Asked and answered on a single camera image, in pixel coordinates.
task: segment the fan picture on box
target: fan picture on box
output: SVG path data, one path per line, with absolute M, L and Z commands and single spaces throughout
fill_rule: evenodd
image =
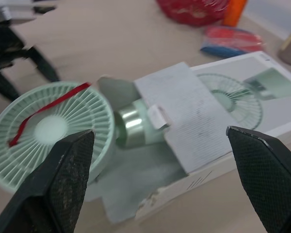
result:
M 291 81 L 273 67 L 247 58 L 195 74 L 241 127 L 265 132 L 291 121 Z

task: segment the mint green fan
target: mint green fan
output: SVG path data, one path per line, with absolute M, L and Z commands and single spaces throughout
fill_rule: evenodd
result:
M 199 74 L 197 77 L 239 125 L 247 129 L 260 125 L 262 105 L 244 83 L 216 73 Z
M 24 119 L 78 85 L 57 82 L 35 88 L 12 102 L 0 114 L 0 186 L 15 192 L 44 161 L 58 140 L 87 129 L 94 129 L 96 135 L 89 182 L 103 170 L 113 154 L 114 117 L 107 100 L 91 87 L 34 115 L 18 144 L 10 148 L 7 143 L 16 135 Z

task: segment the table surface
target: table surface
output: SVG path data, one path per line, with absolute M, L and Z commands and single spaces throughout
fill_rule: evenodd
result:
M 62 80 L 91 82 L 103 74 L 135 80 L 179 62 L 190 66 L 219 58 L 199 52 L 203 30 L 167 19 L 154 0 L 60 0 L 58 9 L 14 29 L 37 45 Z M 252 21 L 239 27 L 261 35 L 276 58 L 282 41 Z M 4 71 L 21 93 L 47 83 L 28 61 Z M 9 104 L 0 97 L 0 113 Z M 11 195 L 0 189 L 0 212 Z M 101 200 L 84 203 L 75 232 L 265 232 L 237 171 L 190 191 L 147 219 L 112 225 Z

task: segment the white wall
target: white wall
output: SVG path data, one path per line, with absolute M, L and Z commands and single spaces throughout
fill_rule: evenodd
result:
M 244 15 L 282 39 L 291 33 L 291 0 L 249 0 Z

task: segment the white tab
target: white tab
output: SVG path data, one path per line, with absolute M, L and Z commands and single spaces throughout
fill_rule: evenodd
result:
M 164 125 L 167 125 L 167 122 L 164 118 L 164 116 L 162 115 L 162 112 L 160 110 L 160 107 L 157 106 L 156 104 L 152 105 L 148 111 L 147 111 L 147 115 L 153 125 L 153 127 L 158 130 L 161 127 L 163 127 Z

